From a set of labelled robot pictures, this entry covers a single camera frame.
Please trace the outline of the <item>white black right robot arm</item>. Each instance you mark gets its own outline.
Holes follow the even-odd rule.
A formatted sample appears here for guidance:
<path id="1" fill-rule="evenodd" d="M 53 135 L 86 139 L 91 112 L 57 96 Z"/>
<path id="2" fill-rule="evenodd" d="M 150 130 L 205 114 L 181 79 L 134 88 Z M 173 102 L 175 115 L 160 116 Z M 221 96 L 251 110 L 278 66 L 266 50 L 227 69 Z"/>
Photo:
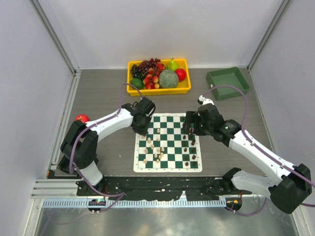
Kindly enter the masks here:
<path id="1" fill-rule="evenodd" d="M 311 171 L 284 160 L 259 143 L 241 124 L 233 119 L 225 120 L 211 103 L 197 111 L 187 111 L 182 131 L 197 136 L 212 136 L 215 141 L 240 153 L 261 169 L 265 176 L 249 174 L 232 168 L 224 175 L 225 192 L 246 190 L 264 196 L 282 212 L 291 214 L 312 193 Z"/>

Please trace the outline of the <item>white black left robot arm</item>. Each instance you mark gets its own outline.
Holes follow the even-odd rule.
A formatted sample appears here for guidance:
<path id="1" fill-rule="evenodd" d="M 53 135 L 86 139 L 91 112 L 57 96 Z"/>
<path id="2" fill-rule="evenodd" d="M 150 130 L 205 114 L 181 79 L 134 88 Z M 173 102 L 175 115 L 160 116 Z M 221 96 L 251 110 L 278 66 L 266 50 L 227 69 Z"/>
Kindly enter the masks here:
<path id="1" fill-rule="evenodd" d="M 63 154 L 58 168 L 64 173 L 72 173 L 75 168 L 88 181 L 88 190 L 96 196 L 105 191 L 103 174 L 96 163 L 97 144 L 103 138 L 123 128 L 131 127 L 140 135 L 148 133 L 149 124 L 156 106 L 146 97 L 133 104 L 123 104 L 115 112 L 97 120 L 83 123 L 74 121 L 61 144 Z"/>

